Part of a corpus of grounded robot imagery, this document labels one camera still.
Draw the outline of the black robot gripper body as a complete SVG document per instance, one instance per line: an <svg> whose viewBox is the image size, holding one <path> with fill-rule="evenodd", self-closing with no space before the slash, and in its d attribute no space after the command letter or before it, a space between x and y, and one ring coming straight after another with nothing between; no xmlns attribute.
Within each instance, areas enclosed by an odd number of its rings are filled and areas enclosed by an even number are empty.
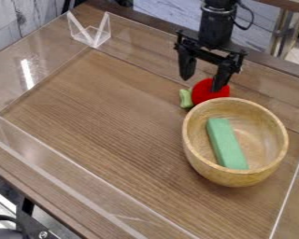
<svg viewBox="0 0 299 239"><path fill-rule="evenodd" d="M183 46L190 51L191 55L197 58L197 60L202 60L207 63L211 63L217 67L226 60L236 61L241 72L244 60L248 56L248 51L241 49L232 42L225 44L219 49L211 49L206 46L202 46L198 43L198 39L195 37L186 35L185 32L179 30L178 40L174 46L177 52L181 46Z"/></svg>

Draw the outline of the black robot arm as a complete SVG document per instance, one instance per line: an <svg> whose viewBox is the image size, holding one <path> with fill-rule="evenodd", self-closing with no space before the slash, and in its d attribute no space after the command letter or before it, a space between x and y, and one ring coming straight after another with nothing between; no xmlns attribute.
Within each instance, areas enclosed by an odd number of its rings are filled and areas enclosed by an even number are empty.
<svg viewBox="0 0 299 239"><path fill-rule="evenodd" d="M179 75L189 80L197 72L197 60L217 66L211 92L229 84L233 74L240 74L248 51L232 40L234 28L248 31L254 23L253 10L242 0L203 0L197 35L178 30L175 50L178 52Z"/></svg>

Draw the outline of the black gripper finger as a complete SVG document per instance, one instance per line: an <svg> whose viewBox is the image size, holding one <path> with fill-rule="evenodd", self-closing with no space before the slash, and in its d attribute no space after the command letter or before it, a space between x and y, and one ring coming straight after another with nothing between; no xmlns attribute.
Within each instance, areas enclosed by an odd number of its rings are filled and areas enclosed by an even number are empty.
<svg viewBox="0 0 299 239"><path fill-rule="evenodd" d="M236 61L226 60L221 63L217 69L213 83L213 92L218 92L229 84L233 74L240 72L240 67Z"/></svg>
<svg viewBox="0 0 299 239"><path fill-rule="evenodd" d="M197 70L197 58L183 46L178 48L178 66L182 79L189 80Z"/></svg>

